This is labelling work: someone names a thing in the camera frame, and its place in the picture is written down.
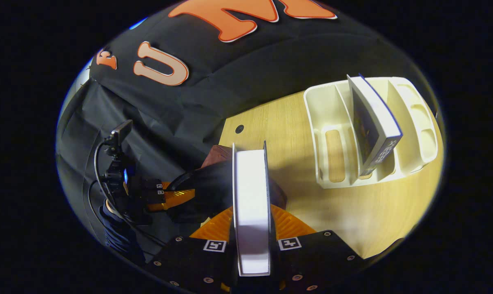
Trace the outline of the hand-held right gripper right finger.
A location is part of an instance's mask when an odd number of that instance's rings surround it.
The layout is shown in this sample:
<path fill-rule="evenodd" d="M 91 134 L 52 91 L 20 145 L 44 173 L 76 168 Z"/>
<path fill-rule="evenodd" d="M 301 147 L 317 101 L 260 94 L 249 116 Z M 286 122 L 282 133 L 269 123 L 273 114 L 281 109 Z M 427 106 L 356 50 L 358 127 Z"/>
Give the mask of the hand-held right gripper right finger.
<path fill-rule="evenodd" d="M 280 293 L 319 292 L 365 268 L 365 260 L 330 229 L 316 231 L 284 209 L 270 208 Z"/>

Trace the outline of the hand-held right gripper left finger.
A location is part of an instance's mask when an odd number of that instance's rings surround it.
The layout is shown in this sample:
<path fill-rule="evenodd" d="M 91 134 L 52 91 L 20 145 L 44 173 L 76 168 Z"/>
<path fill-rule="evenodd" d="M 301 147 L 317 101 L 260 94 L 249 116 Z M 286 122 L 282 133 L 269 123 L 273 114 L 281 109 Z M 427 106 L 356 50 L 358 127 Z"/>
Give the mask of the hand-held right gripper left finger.
<path fill-rule="evenodd" d="M 232 220 L 229 207 L 189 237 L 172 238 L 147 264 L 147 272 L 192 293 L 231 292 L 236 251 L 229 243 Z"/>

